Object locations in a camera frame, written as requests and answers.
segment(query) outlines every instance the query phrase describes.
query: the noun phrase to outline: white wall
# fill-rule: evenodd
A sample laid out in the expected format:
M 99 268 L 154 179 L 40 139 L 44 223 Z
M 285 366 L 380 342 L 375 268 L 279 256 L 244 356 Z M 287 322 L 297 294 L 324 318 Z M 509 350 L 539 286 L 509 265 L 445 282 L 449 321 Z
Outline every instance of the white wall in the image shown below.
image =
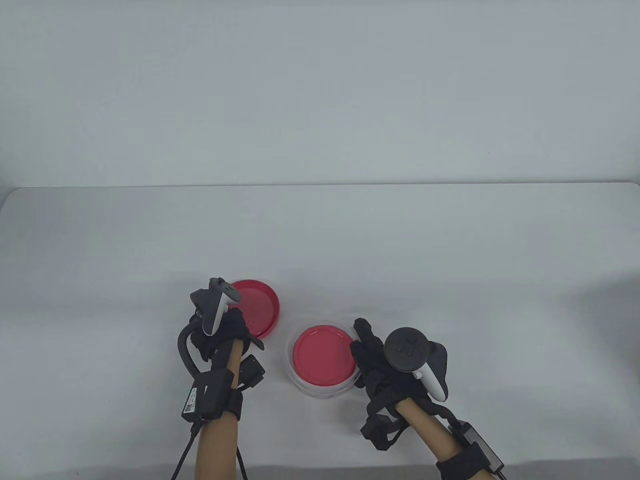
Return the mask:
M 631 179 L 640 3 L 0 0 L 17 186 Z

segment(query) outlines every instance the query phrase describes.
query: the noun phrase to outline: hand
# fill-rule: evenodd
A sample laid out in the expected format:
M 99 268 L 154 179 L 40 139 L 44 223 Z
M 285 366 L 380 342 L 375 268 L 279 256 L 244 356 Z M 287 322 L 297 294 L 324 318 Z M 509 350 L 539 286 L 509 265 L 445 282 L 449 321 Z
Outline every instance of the hand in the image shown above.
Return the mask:
M 191 343 L 196 347 L 202 360 L 208 362 L 218 347 L 229 340 L 242 340 L 244 342 L 243 355 L 249 350 L 249 345 L 254 343 L 264 350 L 262 341 L 254 337 L 246 326 L 244 316 L 239 308 L 231 308 L 222 315 L 218 331 L 211 336 L 206 335 L 201 328 L 196 328 L 191 334 Z
M 394 406 L 409 397 L 421 404 L 431 403 L 420 380 L 412 373 L 396 370 L 387 362 L 383 342 L 373 334 L 369 322 L 358 318 L 353 323 L 353 328 L 360 337 L 360 340 L 351 343 L 351 354 L 361 374 L 355 385 L 358 388 L 366 387 L 371 399 L 367 406 L 369 416 L 386 408 L 391 415 L 400 418 Z

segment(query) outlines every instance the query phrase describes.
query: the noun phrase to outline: vr controller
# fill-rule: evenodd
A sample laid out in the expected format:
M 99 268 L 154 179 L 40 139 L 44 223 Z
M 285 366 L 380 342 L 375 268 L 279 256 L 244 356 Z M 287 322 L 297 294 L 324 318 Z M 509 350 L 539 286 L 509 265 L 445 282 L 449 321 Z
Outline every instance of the vr controller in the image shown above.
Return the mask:
M 385 357 L 401 372 L 411 372 L 421 380 L 429 395 L 438 402 L 449 397 L 445 381 L 447 349 L 427 340 L 420 330 L 402 327 L 392 331 L 385 340 Z

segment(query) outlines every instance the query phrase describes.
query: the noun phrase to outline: clear plastic dish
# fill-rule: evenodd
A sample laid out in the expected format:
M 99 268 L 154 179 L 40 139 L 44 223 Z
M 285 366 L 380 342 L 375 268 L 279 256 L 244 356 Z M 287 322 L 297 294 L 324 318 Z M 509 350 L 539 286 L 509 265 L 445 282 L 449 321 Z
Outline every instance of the clear plastic dish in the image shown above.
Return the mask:
M 287 340 L 286 368 L 291 381 L 316 398 L 351 388 L 360 374 L 349 349 L 355 331 L 331 320 L 296 327 Z

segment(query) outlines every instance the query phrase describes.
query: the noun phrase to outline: white vr controller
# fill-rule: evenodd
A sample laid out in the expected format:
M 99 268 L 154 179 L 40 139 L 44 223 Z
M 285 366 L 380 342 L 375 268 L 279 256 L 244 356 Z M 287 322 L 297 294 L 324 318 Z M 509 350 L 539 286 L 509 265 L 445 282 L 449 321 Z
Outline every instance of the white vr controller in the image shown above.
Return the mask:
M 202 330 L 208 336 L 218 331 L 229 305 L 241 299 L 240 292 L 224 278 L 210 278 L 209 290 L 200 289 L 191 294 L 191 301 L 202 316 Z
M 434 400 L 444 402 L 449 397 L 445 382 L 447 349 L 444 345 L 428 341 L 420 330 L 402 327 L 389 334 L 384 352 L 393 368 L 410 372 L 421 380 Z

